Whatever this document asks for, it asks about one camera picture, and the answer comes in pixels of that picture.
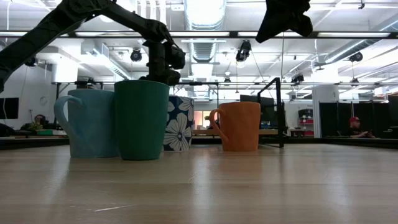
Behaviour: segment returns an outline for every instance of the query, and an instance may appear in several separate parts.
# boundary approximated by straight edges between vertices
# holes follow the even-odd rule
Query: man
[[[362,131],[361,120],[358,117],[352,117],[349,119],[349,131],[348,135],[351,138],[375,138],[370,131]]]

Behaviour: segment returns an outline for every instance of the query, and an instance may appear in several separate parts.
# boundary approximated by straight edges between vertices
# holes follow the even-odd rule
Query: light blue mug
[[[68,102],[68,120],[63,112]],[[114,93],[105,90],[71,90],[54,104],[54,113],[70,139],[72,158],[119,155],[116,147]]]

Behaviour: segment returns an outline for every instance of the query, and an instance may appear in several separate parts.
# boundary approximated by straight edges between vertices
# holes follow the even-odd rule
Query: mug
[[[164,151],[188,151],[192,141],[194,100],[170,96],[167,107],[167,127],[163,140]]]
[[[162,152],[170,87],[128,80],[114,85],[116,135],[125,160],[158,159]]]
[[[220,114],[220,128],[215,113]],[[259,103],[223,103],[210,113],[210,123],[220,135],[223,150],[250,152],[258,150],[261,109]]]
[[[63,112],[68,102],[68,120]],[[71,90],[57,99],[54,113],[70,139],[72,158],[119,155],[114,131],[114,93],[105,90]]]

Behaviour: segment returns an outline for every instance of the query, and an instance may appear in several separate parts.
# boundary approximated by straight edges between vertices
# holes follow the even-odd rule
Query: white flower pattern
[[[191,127],[187,128],[187,116],[183,113],[177,115],[177,120],[171,120],[166,127],[163,144],[169,144],[174,151],[189,150],[186,138],[192,137]]]
[[[167,121],[170,119],[169,112],[172,112],[175,109],[174,105],[172,102],[169,101],[169,107],[167,108]]]
[[[180,97],[182,104],[178,108],[182,111],[188,111],[188,120],[193,120],[193,103],[192,99],[186,97]]]

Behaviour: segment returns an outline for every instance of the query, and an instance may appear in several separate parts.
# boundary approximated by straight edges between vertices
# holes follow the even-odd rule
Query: green mug
[[[114,85],[116,138],[125,160],[158,159],[166,130],[170,87],[128,80]]]

